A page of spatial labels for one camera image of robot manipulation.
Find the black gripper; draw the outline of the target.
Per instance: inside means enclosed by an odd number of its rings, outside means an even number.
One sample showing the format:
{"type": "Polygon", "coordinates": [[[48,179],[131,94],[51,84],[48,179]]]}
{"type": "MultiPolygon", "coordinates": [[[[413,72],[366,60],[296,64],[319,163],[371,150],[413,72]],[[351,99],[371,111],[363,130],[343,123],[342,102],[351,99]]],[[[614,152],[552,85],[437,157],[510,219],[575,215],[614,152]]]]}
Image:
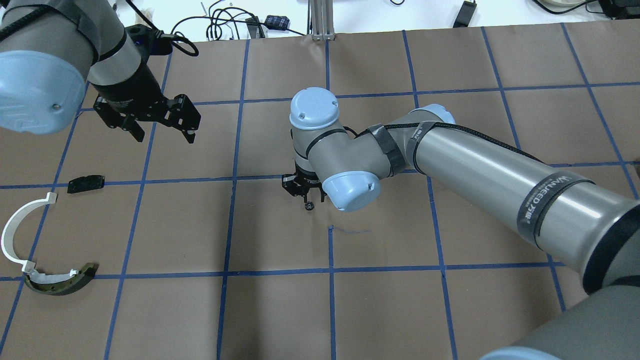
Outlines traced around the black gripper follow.
{"type": "Polygon", "coordinates": [[[302,197],[305,203],[310,203],[307,197],[311,189],[318,189],[321,203],[325,202],[327,196],[318,176],[315,173],[306,173],[302,170],[297,170],[291,174],[283,174],[281,176],[281,186],[291,196],[302,197]]]}

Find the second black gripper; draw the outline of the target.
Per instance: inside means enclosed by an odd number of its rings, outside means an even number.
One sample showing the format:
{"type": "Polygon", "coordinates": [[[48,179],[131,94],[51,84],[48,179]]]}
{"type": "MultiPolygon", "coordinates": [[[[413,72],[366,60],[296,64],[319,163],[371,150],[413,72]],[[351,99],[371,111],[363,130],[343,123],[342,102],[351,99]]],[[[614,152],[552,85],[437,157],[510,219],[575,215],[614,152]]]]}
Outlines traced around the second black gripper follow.
{"type": "Polygon", "coordinates": [[[172,99],[163,96],[142,109],[129,111],[117,110],[103,96],[98,96],[94,101],[93,110],[108,128],[119,128],[128,132],[137,142],[144,141],[146,136],[140,122],[153,122],[178,130],[188,144],[194,144],[196,131],[202,119],[194,103],[185,94],[172,99]]]}

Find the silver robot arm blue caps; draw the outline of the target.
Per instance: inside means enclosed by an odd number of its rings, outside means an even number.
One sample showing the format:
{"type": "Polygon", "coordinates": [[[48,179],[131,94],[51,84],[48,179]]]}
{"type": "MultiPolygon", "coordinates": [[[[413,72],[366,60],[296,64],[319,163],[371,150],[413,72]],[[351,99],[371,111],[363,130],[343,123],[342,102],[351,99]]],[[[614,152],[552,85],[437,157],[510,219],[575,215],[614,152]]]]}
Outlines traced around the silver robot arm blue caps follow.
{"type": "Polygon", "coordinates": [[[457,125],[439,104],[356,137],[339,117],[328,89],[293,96],[295,173],[283,177],[299,187],[293,196],[320,187],[336,209],[354,212],[379,196],[381,180],[412,167],[579,273],[586,299],[485,360],[639,358],[638,200],[457,125]]]}

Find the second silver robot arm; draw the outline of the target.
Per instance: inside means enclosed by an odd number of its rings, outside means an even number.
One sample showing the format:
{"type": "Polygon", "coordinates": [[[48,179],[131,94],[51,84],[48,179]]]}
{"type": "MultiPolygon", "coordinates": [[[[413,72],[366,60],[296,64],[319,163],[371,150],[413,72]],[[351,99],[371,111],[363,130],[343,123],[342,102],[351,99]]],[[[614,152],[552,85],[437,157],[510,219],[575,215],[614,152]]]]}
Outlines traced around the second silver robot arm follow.
{"type": "Polygon", "coordinates": [[[93,109],[111,129],[142,142],[142,122],[194,143],[201,114],[185,95],[167,98],[148,67],[189,39],[151,22],[125,26],[107,0],[3,0],[0,124],[48,135],[70,125],[90,84],[93,109]]]}

